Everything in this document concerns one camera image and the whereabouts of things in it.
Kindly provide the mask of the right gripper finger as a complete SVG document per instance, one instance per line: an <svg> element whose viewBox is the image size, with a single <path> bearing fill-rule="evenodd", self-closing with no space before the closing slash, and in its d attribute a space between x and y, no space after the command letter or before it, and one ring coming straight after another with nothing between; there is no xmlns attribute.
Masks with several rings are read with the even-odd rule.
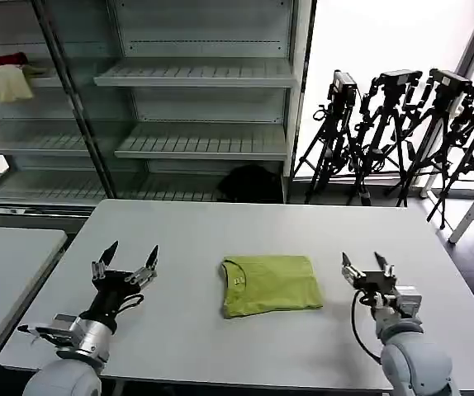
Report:
<svg viewBox="0 0 474 396"><path fill-rule="evenodd" d="M358 270L353 266L352 262L348 258L348 255L345 252L342 252L342 268L341 273L344 279L352 287L360 287L360 285L366 280L366 274Z"/></svg>
<svg viewBox="0 0 474 396"><path fill-rule="evenodd" d="M380 267L379 278L382 281L395 281L396 276L394 266L390 264L387 259L378 252L374 252L377 264Z"/></svg>

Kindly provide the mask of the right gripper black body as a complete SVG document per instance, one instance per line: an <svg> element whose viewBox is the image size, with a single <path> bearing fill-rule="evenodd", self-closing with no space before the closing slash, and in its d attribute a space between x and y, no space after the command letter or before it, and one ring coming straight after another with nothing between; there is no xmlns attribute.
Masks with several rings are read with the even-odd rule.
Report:
<svg viewBox="0 0 474 396"><path fill-rule="evenodd" d="M388 306L395 286L396 276L384 271L367 271L353 281L353 288L363 294L360 303L366 306Z"/></svg>

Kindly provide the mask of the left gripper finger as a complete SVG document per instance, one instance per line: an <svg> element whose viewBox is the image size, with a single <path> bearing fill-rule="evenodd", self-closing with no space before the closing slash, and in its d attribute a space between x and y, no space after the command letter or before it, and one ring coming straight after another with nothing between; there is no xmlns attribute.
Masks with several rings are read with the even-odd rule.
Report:
<svg viewBox="0 0 474 396"><path fill-rule="evenodd" d="M92 281L102 280L105 278L105 272L116 254L118 244L119 242L115 241L110 247L102 252L102 255L97 261L91 263Z"/></svg>
<svg viewBox="0 0 474 396"><path fill-rule="evenodd" d="M130 285L146 287L157 276L158 255L159 245L155 245L146 263L140 269L127 276L124 282Z"/></svg>

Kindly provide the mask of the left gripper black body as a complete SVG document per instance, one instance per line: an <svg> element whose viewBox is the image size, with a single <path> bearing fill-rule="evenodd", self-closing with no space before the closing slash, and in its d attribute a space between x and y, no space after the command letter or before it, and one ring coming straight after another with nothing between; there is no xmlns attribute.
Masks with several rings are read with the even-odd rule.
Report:
<svg viewBox="0 0 474 396"><path fill-rule="evenodd" d="M105 272L104 279L92 281L97 294L90 307L81 313L81 319L98 322L106 327L116 327L118 314L143 301L141 288L124 282L132 273L109 270Z"/></svg>

